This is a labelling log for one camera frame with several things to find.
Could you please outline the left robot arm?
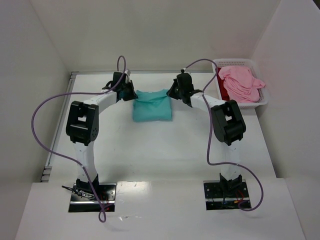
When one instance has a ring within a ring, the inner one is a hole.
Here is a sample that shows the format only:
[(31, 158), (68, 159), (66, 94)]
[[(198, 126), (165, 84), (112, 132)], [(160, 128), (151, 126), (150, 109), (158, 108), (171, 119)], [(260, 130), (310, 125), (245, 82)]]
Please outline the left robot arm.
[(137, 99), (130, 71), (116, 71), (112, 80), (102, 88), (101, 94), (86, 101), (73, 101), (70, 105), (66, 134), (75, 149), (78, 162), (74, 190), (77, 193), (94, 195), (100, 188), (99, 175), (95, 166), (94, 142), (99, 134), (99, 115), (120, 100)]

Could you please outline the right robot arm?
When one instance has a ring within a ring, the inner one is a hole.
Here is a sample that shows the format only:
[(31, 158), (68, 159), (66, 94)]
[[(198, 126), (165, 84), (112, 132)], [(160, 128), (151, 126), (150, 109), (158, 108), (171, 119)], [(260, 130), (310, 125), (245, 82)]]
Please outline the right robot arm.
[(221, 166), (219, 187), (223, 197), (230, 197), (242, 184), (242, 176), (237, 165), (240, 163), (239, 143), (246, 132), (246, 125), (236, 101), (223, 101), (203, 91), (195, 89), (192, 77), (185, 69), (173, 80), (166, 93), (168, 97), (181, 100), (191, 108), (208, 112), (210, 128), (207, 158), (210, 157), (212, 137), (224, 144), (225, 161), (216, 163)]

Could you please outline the teal t shirt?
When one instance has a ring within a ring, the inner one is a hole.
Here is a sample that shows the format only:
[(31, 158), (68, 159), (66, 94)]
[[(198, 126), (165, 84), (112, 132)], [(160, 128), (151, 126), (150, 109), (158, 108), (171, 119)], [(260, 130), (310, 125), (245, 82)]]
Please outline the teal t shirt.
[(167, 89), (159, 91), (137, 90), (137, 99), (133, 101), (132, 120), (136, 123), (171, 122), (173, 112), (171, 98)]

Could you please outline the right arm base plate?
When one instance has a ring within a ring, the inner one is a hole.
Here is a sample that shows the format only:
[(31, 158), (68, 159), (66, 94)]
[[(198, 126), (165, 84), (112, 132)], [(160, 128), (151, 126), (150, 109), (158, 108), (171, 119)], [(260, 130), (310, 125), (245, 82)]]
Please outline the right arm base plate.
[(231, 193), (224, 193), (219, 181), (205, 181), (203, 188), (207, 211), (235, 210), (239, 209), (238, 204), (243, 209), (252, 208), (247, 183), (244, 180)]

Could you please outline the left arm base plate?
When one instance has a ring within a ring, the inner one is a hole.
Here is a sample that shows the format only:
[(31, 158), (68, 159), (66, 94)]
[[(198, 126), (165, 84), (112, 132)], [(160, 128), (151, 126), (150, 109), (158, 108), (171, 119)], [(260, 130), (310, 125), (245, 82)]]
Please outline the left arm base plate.
[[(69, 213), (91, 213), (99, 212), (101, 210), (97, 198), (93, 193), (77, 190), (75, 184), (73, 188), (64, 188), (71, 191), (68, 209)], [(96, 190), (98, 198), (106, 212), (115, 211), (116, 189), (116, 183), (101, 183)]]

